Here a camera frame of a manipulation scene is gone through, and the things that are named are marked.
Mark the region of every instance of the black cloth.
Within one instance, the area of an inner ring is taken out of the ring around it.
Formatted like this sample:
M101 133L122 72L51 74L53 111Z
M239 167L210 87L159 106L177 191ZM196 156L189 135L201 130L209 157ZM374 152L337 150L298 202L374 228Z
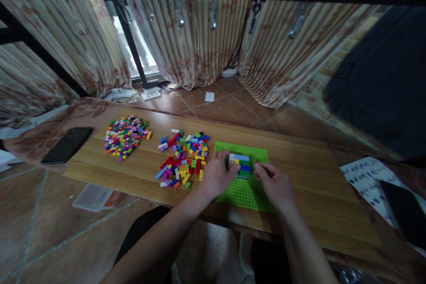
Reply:
M333 113L405 159L426 155L426 8L392 6L326 89Z
M136 242L151 227L165 216L170 209L159 206L138 217L130 227L126 238L115 258L114 265L136 244ZM284 243L277 244L255 239L252 246L250 262L253 267L257 284L263 283L291 283L290 267ZM172 283L172 273L169 271L164 284Z

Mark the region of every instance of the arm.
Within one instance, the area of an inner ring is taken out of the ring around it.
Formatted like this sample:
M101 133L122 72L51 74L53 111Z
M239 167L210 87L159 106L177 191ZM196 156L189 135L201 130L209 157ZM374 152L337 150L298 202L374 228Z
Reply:
M209 203L231 185L240 166L225 168L228 151L215 153L203 182L156 223L110 270L102 283L162 283L188 233Z
M275 206L284 230L284 241L294 283L338 283L321 247L302 218L294 200L292 182L276 167L257 163L258 180Z

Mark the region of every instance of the green lego brick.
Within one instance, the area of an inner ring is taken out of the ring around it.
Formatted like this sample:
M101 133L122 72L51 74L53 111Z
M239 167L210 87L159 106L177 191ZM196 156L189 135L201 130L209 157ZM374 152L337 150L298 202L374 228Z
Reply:
M250 162L249 161L240 160L240 165L250 166Z
M236 178L226 192L218 196L215 201L258 211L275 212L274 206L265 194L262 183L258 182L254 176L254 163L269 163L268 151L220 141L216 141L214 150L215 152L229 150L234 154L249 156L251 169L248 179Z
M239 176L246 177L246 178L251 177L251 173L250 173L250 172L243 171L243 170L239 170L239 171L238 171L238 175L239 175Z

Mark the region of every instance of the brick wall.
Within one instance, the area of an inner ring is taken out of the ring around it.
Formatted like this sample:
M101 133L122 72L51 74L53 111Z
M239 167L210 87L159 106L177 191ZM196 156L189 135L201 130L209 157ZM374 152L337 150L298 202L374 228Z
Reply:
M342 120L340 117L332 114L328 109L324 94L324 89L327 83L332 79L343 59L380 19L385 10L385 8L383 10L379 10L373 16L368 18L364 24L346 40L341 49L336 52L312 77L312 79L290 99L290 102L296 104L309 114L334 125L343 132L355 136L364 144L369 145L376 150L380 150L394 159L400 160L401 157L398 154L383 146L375 138L361 130L358 130L351 124Z

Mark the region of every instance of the wooden table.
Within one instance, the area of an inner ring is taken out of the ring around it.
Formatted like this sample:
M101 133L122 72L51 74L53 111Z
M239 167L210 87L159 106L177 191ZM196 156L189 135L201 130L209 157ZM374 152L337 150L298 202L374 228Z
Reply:
M324 143L130 107L123 108L121 114L111 120L130 114L150 122L151 140L143 140L127 160L118 162L116 157L105 154L103 139L108 127L105 123L105 129L87 141L67 163L69 169L65 176L173 206L191 189L160 188L155 176L160 165L173 154L171 150L164 153L158 150L160 137L171 138L174 135L171 129L183 130L185 134L203 131L211 137L209 158L216 141L267 149L270 163L292 177L297 204L323 248L381 262L376 252L382 247L379 237ZM193 189L199 181L194 177L191 181ZM212 202L203 214L282 234L277 215L273 213Z

